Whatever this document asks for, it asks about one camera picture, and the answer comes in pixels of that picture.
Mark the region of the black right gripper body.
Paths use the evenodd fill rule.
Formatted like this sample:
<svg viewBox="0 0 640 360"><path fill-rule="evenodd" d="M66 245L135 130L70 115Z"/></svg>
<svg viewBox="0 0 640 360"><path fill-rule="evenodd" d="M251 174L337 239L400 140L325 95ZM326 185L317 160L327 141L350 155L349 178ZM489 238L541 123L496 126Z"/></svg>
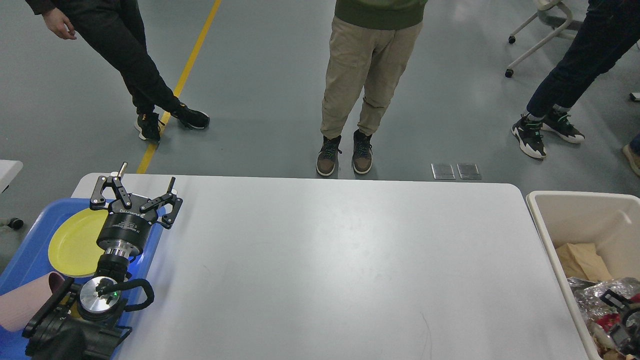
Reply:
<svg viewBox="0 0 640 360"><path fill-rule="evenodd" d="M617 310L619 322L611 328L611 340L624 355L640 356L639 305L628 305Z"/></svg>

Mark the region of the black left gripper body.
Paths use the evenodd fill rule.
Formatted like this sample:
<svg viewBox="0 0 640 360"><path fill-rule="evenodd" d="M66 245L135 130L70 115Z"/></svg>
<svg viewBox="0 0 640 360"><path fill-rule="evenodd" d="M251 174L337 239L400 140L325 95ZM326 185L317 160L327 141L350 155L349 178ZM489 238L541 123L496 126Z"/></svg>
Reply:
<svg viewBox="0 0 640 360"><path fill-rule="evenodd" d="M115 250L123 256L137 256L144 252L153 227L153 212L138 213L123 208L108 210L96 244L105 253Z"/></svg>

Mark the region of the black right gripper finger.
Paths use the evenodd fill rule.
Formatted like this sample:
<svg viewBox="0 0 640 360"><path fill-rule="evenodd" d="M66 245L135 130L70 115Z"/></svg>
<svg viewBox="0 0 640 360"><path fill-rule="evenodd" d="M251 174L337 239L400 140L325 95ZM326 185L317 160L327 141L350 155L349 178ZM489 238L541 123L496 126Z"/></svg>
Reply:
<svg viewBox="0 0 640 360"><path fill-rule="evenodd" d="M599 296L599 300L607 306L614 308L617 312L625 312L631 305L631 301L628 298L618 294L612 289L606 289L603 294Z"/></svg>

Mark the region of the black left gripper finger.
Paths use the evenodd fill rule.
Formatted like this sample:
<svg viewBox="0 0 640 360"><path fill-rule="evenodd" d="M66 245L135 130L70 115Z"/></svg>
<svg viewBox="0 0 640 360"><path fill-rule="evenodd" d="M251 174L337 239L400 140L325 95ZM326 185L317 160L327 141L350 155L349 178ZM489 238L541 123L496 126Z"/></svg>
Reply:
<svg viewBox="0 0 640 360"><path fill-rule="evenodd" d="M153 219L153 221L151 221L151 223L153 224L155 223L160 224L163 228L167 230L171 229L172 226L174 225L176 221L176 217L178 216L181 206L183 205L183 199L178 197L177 192L174 191L175 181L176 181L176 178L171 177L171 180L169 182L169 185L167 187L167 191L165 194L163 194L162 196L158 196L154 199L150 199L146 203L143 203L142 205L140 205L139 207L141 214L146 214L151 211L157 213L157 210L159 210L160 208L166 205L170 205L171 206L170 212L167 212L165 215L162 215L162 217Z"/></svg>
<svg viewBox="0 0 640 360"><path fill-rule="evenodd" d="M89 201L90 210L96 211L107 209L106 199L103 196L103 191L106 188L112 189L115 195L115 200L121 201L126 210L130 210L132 208L133 201L121 182L127 166L128 163L123 162L119 171L112 172L107 177L98 177Z"/></svg>

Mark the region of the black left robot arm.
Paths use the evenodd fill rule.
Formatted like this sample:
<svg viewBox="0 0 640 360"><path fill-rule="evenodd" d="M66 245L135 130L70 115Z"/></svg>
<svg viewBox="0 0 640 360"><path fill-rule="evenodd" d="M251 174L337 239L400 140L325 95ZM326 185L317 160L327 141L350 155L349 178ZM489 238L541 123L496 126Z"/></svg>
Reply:
<svg viewBox="0 0 640 360"><path fill-rule="evenodd" d="M33 360L109 360L132 331L119 325L122 315L154 301L150 282L128 271L130 257L142 255L154 224L174 225L183 200L174 177L155 198L126 191L126 167L99 177L90 198L90 210L107 211L96 240L103 255L93 275L83 284L67 278L23 329L25 354Z"/></svg>

